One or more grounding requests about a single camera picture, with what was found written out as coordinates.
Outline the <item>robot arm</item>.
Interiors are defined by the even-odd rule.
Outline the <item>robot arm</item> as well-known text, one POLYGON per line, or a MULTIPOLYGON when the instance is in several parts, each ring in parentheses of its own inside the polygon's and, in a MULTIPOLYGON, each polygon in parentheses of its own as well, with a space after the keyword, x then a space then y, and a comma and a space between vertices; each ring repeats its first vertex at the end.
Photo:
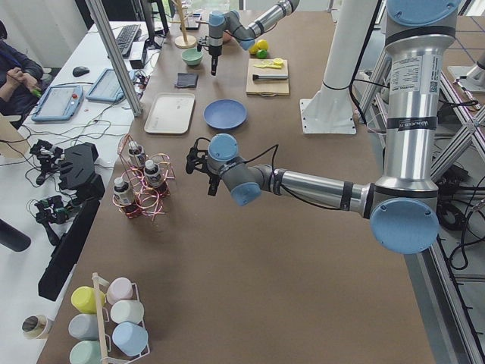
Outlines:
POLYGON ((381 176, 365 185, 250 165, 236 139, 219 133, 203 155, 209 194, 224 183, 244 206, 262 192, 287 195, 322 209, 356 212, 376 240, 401 254, 419 253, 437 239, 438 189, 431 177, 438 125, 443 53, 455 41, 457 1, 347 1, 337 21, 321 88, 301 102, 306 134, 352 134, 352 84, 380 8, 386 10, 383 56, 390 84, 381 176))
POLYGON ((198 42, 198 50, 203 46, 208 47, 211 56, 211 75, 215 76, 217 73, 218 58, 222 54, 223 36, 226 32, 229 32, 243 49, 248 50, 258 37, 269 31, 279 20, 294 13, 298 6, 299 0, 279 1, 248 26, 240 22, 237 11, 212 11, 208 19, 208 35, 198 42))

